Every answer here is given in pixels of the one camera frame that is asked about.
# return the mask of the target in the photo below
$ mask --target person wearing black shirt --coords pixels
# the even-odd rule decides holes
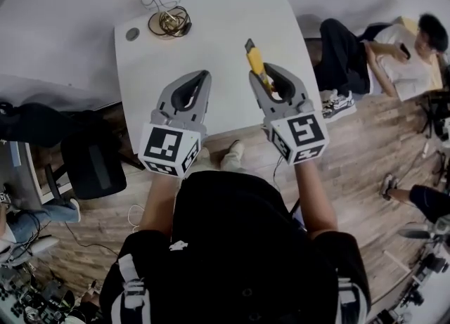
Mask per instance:
[[[347,281],[370,309],[356,240],[339,232],[314,162],[295,175],[307,233],[257,176],[198,171],[176,194],[177,178],[155,174],[139,232],[105,279],[105,321],[358,323],[340,320],[338,305]]]

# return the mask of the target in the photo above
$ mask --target black t-shirt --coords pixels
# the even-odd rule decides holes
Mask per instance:
[[[188,246],[170,251],[180,240]],[[156,324],[277,323],[292,316],[334,323],[337,272],[359,285],[370,305],[356,240],[337,232],[310,240],[293,224],[280,193],[247,174],[192,174],[176,198],[172,241],[140,231],[126,239],[120,257],[128,253]],[[107,321],[122,281],[113,264],[100,298]]]

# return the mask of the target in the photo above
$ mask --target wooden floor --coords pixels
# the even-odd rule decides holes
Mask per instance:
[[[356,114],[328,126],[330,145],[317,160],[326,191],[337,212],[340,229],[353,234],[359,243],[368,274],[372,298],[386,293],[404,272],[383,255],[388,250],[411,264],[422,243],[406,240],[396,234],[398,227],[410,221],[423,221],[414,207],[386,202],[378,196],[380,181],[387,172],[406,175],[402,187],[430,183],[436,155],[416,160],[425,144],[425,137],[416,132],[424,118],[414,102],[400,105],[384,97],[365,97],[357,103]],[[122,107],[109,109],[106,117],[118,132],[124,127]],[[272,176],[279,154],[257,127],[220,134],[208,139],[205,146],[218,157],[236,139],[246,145],[243,166],[252,169],[273,183]],[[129,152],[129,140],[123,137]],[[69,224],[84,245],[100,243],[119,252],[132,227],[127,213],[133,204],[145,205],[151,174],[124,165],[127,189],[98,200],[80,201],[81,223]],[[276,182],[288,207],[298,198],[292,167],[284,163],[278,168]],[[139,221],[140,211],[133,210],[131,219]],[[60,244],[41,260],[32,263],[37,275],[49,276],[49,268],[65,280],[76,293],[85,291],[94,279],[102,283],[115,257],[101,247],[80,247],[63,223],[51,223],[45,233],[60,238]]]

